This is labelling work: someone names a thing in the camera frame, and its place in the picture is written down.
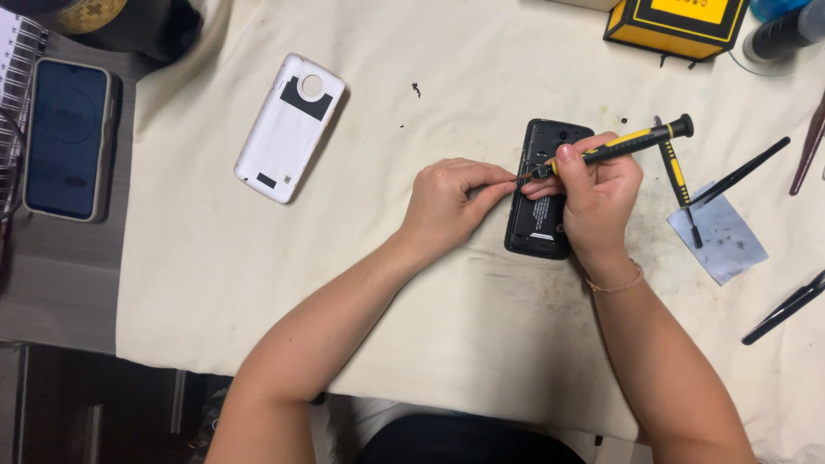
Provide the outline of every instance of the phone screen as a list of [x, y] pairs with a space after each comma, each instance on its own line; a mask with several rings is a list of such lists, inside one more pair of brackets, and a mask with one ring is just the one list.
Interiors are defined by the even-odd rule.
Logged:
[[98, 69], [38, 64], [26, 176], [30, 207], [92, 217], [107, 81]]

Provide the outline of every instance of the yellow and black box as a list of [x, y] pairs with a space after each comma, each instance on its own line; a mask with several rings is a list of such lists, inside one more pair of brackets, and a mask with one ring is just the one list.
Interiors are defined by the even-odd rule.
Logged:
[[710, 58], [736, 44], [748, 0], [622, 0], [605, 40], [682, 58]]

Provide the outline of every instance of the fingernail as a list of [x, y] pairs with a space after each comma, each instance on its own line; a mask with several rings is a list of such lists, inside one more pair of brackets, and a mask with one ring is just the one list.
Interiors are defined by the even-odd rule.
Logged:
[[556, 150], [556, 158], [562, 163], [567, 163], [576, 158], [576, 150], [570, 144], [562, 145]]

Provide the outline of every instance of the left hand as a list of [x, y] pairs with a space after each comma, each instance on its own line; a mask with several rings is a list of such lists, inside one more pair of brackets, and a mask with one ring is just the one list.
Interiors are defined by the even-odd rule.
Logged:
[[[412, 185], [407, 215], [396, 235], [432, 262], [469, 239], [490, 210], [516, 190], [516, 175], [490, 163], [442, 159]], [[467, 191], [487, 186], [472, 200]]]

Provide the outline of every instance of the precision screwdriver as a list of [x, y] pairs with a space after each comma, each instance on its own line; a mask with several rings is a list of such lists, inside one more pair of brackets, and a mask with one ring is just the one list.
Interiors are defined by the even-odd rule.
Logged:
[[[662, 120], [659, 119], [659, 116], [653, 117], [653, 124], [656, 127], [662, 126]], [[687, 223], [691, 226], [693, 244], [696, 246], [696, 249], [700, 249], [702, 248], [702, 237], [699, 235], [699, 228], [693, 223], [693, 215], [691, 214], [691, 194], [687, 191], [685, 177], [681, 173], [679, 160], [676, 159], [676, 153], [673, 151], [673, 145], [671, 145], [670, 140], [665, 140], [660, 143], [659, 151], [662, 153], [662, 161], [665, 163], [667, 178], [671, 181], [673, 193], [676, 194], [676, 199], [679, 201], [679, 207], [685, 212]]]
[[[651, 127], [649, 129], [639, 130], [633, 134], [627, 134], [618, 139], [611, 140], [606, 144], [589, 149], [582, 153], [585, 164], [598, 163], [607, 159], [613, 159], [624, 154], [631, 154], [635, 151], [649, 149], [664, 141], [675, 139], [676, 137], [692, 137], [693, 136], [693, 120], [687, 114], [669, 124], [660, 125], [659, 127]], [[544, 179], [551, 175], [559, 175], [556, 168], [556, 160], [553, 159], [550, 163], [542, 164], [532, 171], [522, 174], [514, 180], [536, 178]]]

